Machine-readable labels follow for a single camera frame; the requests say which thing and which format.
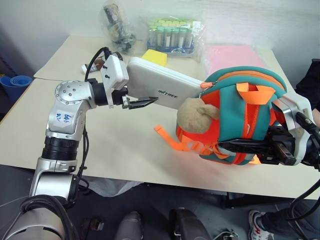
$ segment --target yellow sponge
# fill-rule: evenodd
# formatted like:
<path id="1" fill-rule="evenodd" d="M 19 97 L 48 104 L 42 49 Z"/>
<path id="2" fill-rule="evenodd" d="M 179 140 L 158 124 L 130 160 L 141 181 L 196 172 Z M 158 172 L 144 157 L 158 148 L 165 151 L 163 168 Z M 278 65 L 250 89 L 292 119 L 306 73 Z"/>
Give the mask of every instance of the yellow sponge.
<path id="1" fill-rule="evenodd" d="M 165 66 L 167 64 L 167 54 L 152 49 L 148 49 L 142 56 L 142 59 L 161 66 Z"/>

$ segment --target white table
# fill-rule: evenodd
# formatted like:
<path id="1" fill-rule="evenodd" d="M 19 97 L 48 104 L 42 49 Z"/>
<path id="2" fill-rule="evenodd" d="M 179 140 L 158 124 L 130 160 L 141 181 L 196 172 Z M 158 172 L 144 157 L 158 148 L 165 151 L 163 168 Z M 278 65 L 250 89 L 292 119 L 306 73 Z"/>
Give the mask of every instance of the white table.
<path id="1" fill-rule="evenodd" d="M 56 80 L 35 79 L 0 124 L 0 164 L 36 167 L 44 147 Z M 225 192 L 295 198 L 319 178 L 305 165 L 224 165 L 178 152 L 154 131 L 161 124 L 172 136 L 174 109 L 152 104 L 128 110 L 107 106 L 89 110 L 86 128 L 90 150 L 87 176 L 167 184 Z M 82 144 L 78 159 L 82 157 Z M 317 199 L 320 190 L 310 195 Z"/>

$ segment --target clear plastic bag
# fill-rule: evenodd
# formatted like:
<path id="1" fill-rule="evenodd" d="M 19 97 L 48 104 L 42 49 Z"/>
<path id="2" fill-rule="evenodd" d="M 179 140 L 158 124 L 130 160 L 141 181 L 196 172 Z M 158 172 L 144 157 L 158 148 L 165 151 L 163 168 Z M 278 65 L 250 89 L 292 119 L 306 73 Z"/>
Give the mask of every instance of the clear plastic bag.
<path id="1" fill-rule="evenodd" d="M 99 21 L 102 32 L 117 51 L 123 54 L 132 52 L 136 35 L 119 1 L 107 1 L 100 11 Z"/>
<path id="2" fill-rule="evenodd" d="M 203 45 L 203 22 L 191 17 L 151 18 L 147 29 L 147 48 L 169 56 L 192 57 Z"/>

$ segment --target blue container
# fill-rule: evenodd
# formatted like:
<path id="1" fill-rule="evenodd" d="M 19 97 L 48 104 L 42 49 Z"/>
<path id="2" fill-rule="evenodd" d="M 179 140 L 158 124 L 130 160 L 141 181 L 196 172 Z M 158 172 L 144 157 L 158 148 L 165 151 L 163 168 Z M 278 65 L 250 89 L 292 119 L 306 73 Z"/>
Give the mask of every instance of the blue container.
<path id="1" fill-rule="evenodd" d="M 3 76 L 0 78 L 0 84 L 13 103 L 20 98 L 31 82 L 32 78 L 29 76 L 15 76 L 13 78 Z"/>

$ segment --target white wall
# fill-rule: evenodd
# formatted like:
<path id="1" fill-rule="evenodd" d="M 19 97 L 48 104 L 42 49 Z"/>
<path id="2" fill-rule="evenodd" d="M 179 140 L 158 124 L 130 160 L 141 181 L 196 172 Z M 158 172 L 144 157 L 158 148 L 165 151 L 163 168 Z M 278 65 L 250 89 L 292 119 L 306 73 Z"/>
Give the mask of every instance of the white wall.
<path id="1" fill-rule="evenodd" d="M 21 73 L 34 73 L 68 35 L 102 36 L 104 2 L 0 0 L 0 53 Z M 294 85 L 320 58 L 319 0 L 122 0 L 121 7 L 136 26 L 156 13 L 203 15 L 208 43 L 271 48 Z"/>

